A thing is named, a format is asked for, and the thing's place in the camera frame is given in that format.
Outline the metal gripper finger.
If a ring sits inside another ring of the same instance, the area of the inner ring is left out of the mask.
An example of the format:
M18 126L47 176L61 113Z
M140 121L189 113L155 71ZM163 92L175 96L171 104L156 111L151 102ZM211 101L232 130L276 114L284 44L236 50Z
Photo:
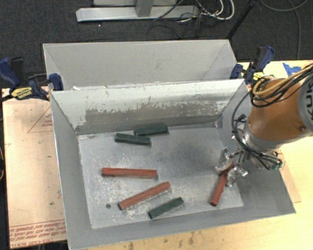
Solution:
M221 155L218 161L219 162L215 167L217 175L221 175L223 172L227 171L232 167L233 160L232 158L230 158L228 148L223 148L221 150Z
M236 183L238 178L242 178L248 175L248 171L240 165L235 165L227 174L227 184L232 187Z

